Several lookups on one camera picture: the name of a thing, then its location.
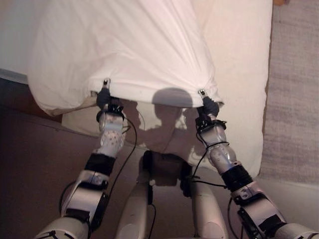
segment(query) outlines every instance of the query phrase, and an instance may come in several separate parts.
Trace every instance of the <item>black cable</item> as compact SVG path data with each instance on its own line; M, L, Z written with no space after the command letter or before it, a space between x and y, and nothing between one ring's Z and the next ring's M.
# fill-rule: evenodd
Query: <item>black cable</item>
M236 239L239 239L239 238L237 237L237 235L235 234L234 229L233 229L233 227L231 226L231 222L230 222L230 216L229 216L229 214L230 214L230 205L231 205L231 202L232 202L232 201L233 201L233 199L230 198L230 199L229 199L229 202L228 202L228 207L227 207L227 221L228 221L230 230L231 230L231 232L233 233L234 237L235 237Z
M215 184L215 183L208 183L208 182L201 181L201 180L194 180L194 181L192 181L192 183L204 183L204 184L208 184L208 185L211 185L211 186L223 187L225 189L227 188L227 186L225 186L225 185Z
M129 131L131 129L131 127L128 125L128 126L125 126L123 128L128 128L127 130L123 131L122 134L125 134L127 131Z
M240 239L243 239L244 236L244 227L241 225Z
M152 203L151 206L154 208L154 217L153 217L153 222L152 222L152 226L151 226L151 229L150 229L150 233L149 233L149 238L148 239L151 239L151 235L152 235L152 231L153 231L153 227L154 227L154 223L155 223L155 218L156 218L156 207L155 205Z
M208 148L206 148L205 150L205 153L203 154L203 156L201 157L201 159L199 160L198 164L196 165L196 168L195 168L195 171L193 172L193 175L191 176L191 178L194 178L195 177L195 174L196 174L196 171L199 167L199 164L202 162L202 160L204 159L205 155L207 154L208 152Z
M135 125L134 125L133 122L130 121L128 118L126 118L126 120L127 120L128 122L130 122L130 124L132 125L132 127L133 127L133 129L134 129L134 132L135 132L134 147L133 147L131 153L129 154L129 156L125 159L125 161L124 161L124 163L123 163L123 165L122 165L120 171L118 172L118 174L117 174L116 177L115 177L115 180L114 180L113 185L112 185L111 190L110 190L109 198L111 198L111 195L112 195L114 186L115 186L115 184L116 184L116 181L118 180L118 178L119 178L119 176L120 176L120 174L121 174L123 168L125 167L126 163L127 163L128 160L130 159L130 156L131 156L132 153L134 152L134 150L135 150L135 148L136 148L136 145L137 145L137 142L138 142L138 133L137 133L137 131L136 131Z
M60 196L60 200L59 200L59 214L61 214L61 212L62 212L62 200L63 200L64 194L65 194L66 190L68 190L68 188L69 188L70 186L72 186L74 183L75 183L75 181L69 183L69 184L66 185L66 187L63 189L63 192L62 192L62 194L61 194L61 196Z

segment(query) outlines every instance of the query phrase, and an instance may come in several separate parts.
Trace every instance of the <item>gray carpet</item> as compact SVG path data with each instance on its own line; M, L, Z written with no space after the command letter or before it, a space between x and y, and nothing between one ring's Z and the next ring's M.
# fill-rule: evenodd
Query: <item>gray carpet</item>
M260 176L319 181L319 1L275 6Z

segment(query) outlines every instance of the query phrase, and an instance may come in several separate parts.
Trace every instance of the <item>white sheet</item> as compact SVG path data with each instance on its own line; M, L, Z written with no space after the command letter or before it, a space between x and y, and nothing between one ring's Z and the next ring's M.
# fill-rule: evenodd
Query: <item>white sheet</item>
M263 145L272 1L194 0L192 3L225 102L219 119L228 122L228 141L237 159L255 177L259 173ZM128 117L139 128L141 146L175 153L193 165L198 162L204 149L195 138L195 109L128 101L124 106ZM71 129L98 135L94 122L97 111L98 108L88 108L65 114L62 123ZM133 136L131 130L128 141L132 142ZM207 160L200 166L212 168Z
M221 101L213 77L188 0L51 0L28 71L44 110L80 106L106 78L115 97L198 107L201 88Z

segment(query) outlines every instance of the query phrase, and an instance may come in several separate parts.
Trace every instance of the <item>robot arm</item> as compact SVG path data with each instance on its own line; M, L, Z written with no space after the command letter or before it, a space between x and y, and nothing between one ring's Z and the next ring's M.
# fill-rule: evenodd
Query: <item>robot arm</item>
M61 217L45 227L36 239L87 239L101 224L108 203L104 190L115 156L124 144L123 107L110 104L108 85L109 80L104 82L97 98L101 108L97 115L101 132L98 146L64 201Z
M204 90L199 91L204 106L196 119L197 132L208 148L208 160L216 167L234 202L240 206L238 215L251 239L317 239L319 233L298 224L287 224L275 204L253 181L236 159L235 152L226 141L225 122L217 120L219 106Z

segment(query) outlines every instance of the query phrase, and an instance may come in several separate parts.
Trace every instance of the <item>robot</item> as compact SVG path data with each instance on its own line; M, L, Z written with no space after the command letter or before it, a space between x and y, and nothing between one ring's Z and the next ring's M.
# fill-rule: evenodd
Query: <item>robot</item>
M61 217L46 226L35 239L89 239L102 221L108 204L108 187L116 155L124 144L122 106L112 103L110 80L105 80L97 97L100 111L97 121L101 137L84 170L79 174L61 208ZM267 194L251 178L225 135L225 122L217 119L218 103L205 90L199 94L203 106L198 108L197 134L206 147L209 162L217 169L232 200L240 206L238 216L250 239L319 239L315 232L299 224L288 224ZM146 236L147 205L152 203L150 181L163 167L170 169L166 183L174 185L180 179L183 194L192 199L195 237L227 239L228 234L217 201L207 185L195 178L183 159L161 161L147 151L140 161L137 183L122 212L115 238L144 239Z

